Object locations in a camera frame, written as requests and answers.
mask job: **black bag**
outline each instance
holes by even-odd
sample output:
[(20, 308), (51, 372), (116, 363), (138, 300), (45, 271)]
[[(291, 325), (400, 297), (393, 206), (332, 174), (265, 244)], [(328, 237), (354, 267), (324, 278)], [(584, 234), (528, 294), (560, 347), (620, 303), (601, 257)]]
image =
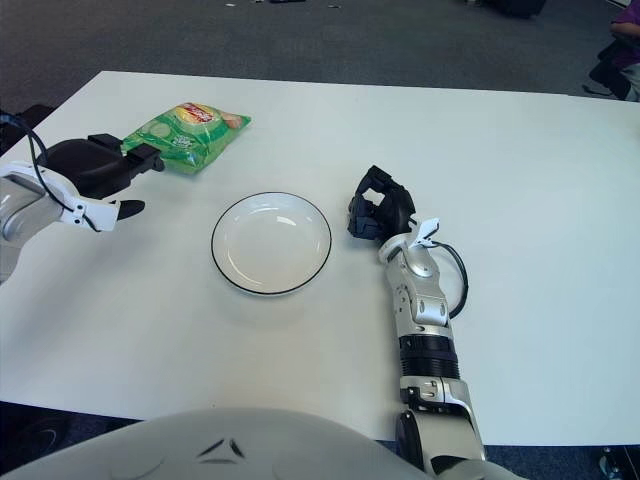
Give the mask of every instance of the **black bag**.
[(547, 0), (493, 0), (493, 3), (509, 15), (530, 17), (538, 15)]

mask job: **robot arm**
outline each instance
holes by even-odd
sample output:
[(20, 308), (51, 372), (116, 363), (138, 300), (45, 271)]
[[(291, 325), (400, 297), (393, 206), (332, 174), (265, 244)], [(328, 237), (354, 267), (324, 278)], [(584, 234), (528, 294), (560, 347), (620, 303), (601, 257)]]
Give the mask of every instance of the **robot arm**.
[[(380, 206), (364, 198), (368, 188), (385, 194)], [(449, 323), (453, 314), (429, 254), (429, 249), (445, 246), (431, 239), (439, 220), (411, 219), (415, 208), (409, 193), (375, 166), (360, 182), (349, 211), (352, 235), (384, 242), (378, 256), (392, 292), (402, 364), (400, 395), (409, 407), (396, 422), (400, 455), (431, 475), (462, 460), (484, 460), (469, 390), (458, 370)], [(466, 288), (456, 314), (465, 299)]]
[(148, 145), (122, 155), (122, 142), (103, 134), (45, 149), (19, 118), (3, 114), (0, 121), (23, 128), (42, 150), (31, 163), (0, 164), (0, 284), (15, 269), (24, 244), (51, 223), (111, 231), (116, 221), (142, 211), (138, 200), (102, 199), (128, 187), (137, 174), (164, 168), (160, 152)]

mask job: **person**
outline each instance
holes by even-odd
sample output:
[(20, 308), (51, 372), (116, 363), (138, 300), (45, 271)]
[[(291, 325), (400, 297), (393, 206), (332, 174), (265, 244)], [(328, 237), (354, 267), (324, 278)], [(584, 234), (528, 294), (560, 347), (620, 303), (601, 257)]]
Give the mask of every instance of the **person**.
[(613, 64), (630, 83), (625, 100), (640, 102), (640, 0), (633, 0), (620, 12), (611, 23), (611, 31), (624, 35), (635, 45), (618, 53)]

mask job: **white plate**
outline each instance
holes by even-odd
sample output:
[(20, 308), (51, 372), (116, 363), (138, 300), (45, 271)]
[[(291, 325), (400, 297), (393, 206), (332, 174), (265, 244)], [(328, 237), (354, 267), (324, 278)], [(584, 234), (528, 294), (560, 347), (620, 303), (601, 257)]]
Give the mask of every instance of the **white plate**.
[(331, 250), (331, 230), (315, 205), (290, 193), (268, 192), (235, 203), (211, 237), (220, 272), (252, 293), (287, 293), (309, 282)]

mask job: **snack bag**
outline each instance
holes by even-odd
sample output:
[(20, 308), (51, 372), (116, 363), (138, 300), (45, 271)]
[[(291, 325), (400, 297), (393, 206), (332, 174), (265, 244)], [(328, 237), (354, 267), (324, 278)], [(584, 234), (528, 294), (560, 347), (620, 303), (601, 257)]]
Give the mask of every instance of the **snack bag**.
[(174, 170), (196, 173), (213, 162), (251, 118), (199, 103), (183, 103), (145, 123), (124, 139), (122, 150), (148, 143)]

